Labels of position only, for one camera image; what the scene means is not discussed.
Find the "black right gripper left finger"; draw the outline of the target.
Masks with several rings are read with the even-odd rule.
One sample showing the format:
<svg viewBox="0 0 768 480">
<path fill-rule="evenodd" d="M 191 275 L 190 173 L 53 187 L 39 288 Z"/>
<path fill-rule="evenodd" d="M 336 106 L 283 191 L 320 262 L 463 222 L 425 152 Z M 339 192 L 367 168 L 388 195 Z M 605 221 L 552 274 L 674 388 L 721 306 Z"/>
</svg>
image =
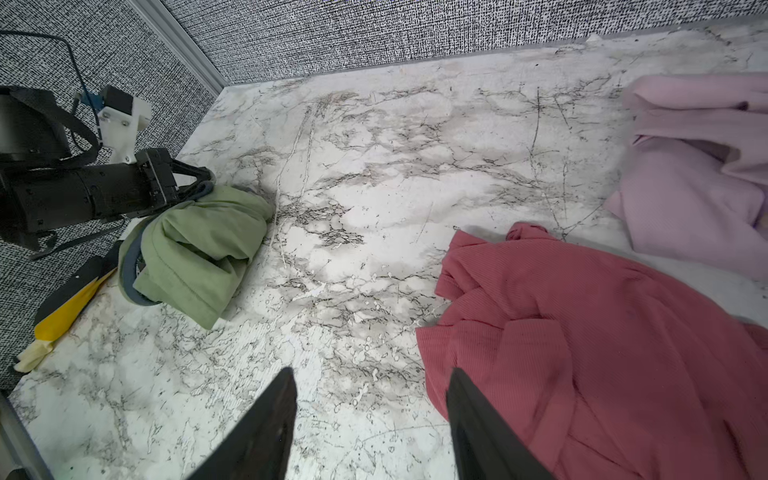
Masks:
<svg viewBox="0 0 768 480">
<path fill-rule="evenodd" d="M 294 373 L 285 367 L 190 478 L 284 479 L 296 413 Z"/>
</svg>

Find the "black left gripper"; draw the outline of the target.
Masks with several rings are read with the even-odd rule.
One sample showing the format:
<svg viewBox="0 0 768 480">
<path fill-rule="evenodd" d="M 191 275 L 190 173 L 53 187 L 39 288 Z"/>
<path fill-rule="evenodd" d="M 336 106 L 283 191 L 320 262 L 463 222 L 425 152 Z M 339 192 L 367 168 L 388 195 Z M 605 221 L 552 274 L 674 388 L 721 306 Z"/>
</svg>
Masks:
<svg viewBox="0 0 768 480">
<path fill-rule="evenodd" d="M 194 178 L 177 188 L 174 175 Z M 213 173 L 172 158 L 163 148 L 136 153 L 132 164 L 1 172 L 1 234 L 42 232 L 117 216 L 144 216 L 210 194 Z"/>
</svg>

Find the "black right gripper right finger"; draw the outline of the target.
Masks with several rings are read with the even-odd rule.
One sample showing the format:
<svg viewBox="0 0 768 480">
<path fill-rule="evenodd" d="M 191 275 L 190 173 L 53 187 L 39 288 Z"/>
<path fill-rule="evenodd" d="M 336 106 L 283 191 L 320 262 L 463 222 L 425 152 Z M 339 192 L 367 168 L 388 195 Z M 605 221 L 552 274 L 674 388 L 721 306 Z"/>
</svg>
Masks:
<svg viewBox="0 0 768 480">
<path fill-rule="evenodd" d="M 450 376 L 446 407 L 460 479 L 553 477 L 460 368 Z"/>
</svg>

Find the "olive green cloth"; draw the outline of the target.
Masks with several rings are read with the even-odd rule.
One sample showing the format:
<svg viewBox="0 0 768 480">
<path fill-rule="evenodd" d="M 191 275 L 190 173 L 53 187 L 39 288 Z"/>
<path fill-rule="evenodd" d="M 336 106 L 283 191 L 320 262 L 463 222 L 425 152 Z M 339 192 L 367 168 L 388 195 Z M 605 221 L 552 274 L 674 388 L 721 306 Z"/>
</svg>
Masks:
<svg viewBox="0 0 768 480">
<path fill-rule="evenodd" d="M 273 214 L 261 196 L 217 185 L 142 219 L 120 246 L 122 294 L 139 306 L 171 306 L 212 329 L 256 258 Z"/>
</svg>

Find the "dark red cloth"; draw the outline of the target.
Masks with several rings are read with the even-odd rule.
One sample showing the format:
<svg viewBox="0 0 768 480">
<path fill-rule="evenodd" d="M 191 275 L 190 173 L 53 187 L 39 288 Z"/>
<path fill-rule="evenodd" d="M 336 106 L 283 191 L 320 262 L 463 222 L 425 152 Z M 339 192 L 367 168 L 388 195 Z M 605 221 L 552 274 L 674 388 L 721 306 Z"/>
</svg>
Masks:
<svg viewBox="0 0 768 480">
<path fill-rule="evenodd" d="M 417 330 L 446 414 L 463 370 L 559 479 L 763 479 L 767 332 L 683 282 L 518 222 L 453 236 Z"/>
</svg>

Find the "light pink cloth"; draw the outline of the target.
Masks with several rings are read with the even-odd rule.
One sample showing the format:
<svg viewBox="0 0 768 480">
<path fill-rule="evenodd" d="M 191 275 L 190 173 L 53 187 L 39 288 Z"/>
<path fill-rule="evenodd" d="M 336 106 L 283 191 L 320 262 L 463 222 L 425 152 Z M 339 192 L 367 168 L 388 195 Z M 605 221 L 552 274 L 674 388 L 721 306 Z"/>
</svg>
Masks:
<svg viewBox="0 0 768 480">
<path fill-rule="evenodd" d="M 629 164 L 605 202 L 633 249 L 767 278 L 767 75 L 648 75 L 623 105 Z"/>
</svg>

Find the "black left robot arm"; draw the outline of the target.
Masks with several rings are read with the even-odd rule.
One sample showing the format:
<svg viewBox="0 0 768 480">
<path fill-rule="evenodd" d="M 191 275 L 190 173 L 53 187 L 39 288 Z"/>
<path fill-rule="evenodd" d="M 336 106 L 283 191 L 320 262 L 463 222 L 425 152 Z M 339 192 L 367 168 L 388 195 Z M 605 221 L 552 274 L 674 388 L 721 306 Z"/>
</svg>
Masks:
<svg viewBox="0 0 768 480">
<path fill-rule="evenodd" d="M 1 238 L 37 260 L 90 241 L 60 243 L 60 228 L 94 220 L 144 217 L 213 189 L 212 173 L 164 148 L 138 150 L 152 106 L 116 87 L 83 93 L 96 109 L 92 131 L 52 92 L 1 89 Z"/>
</svg>

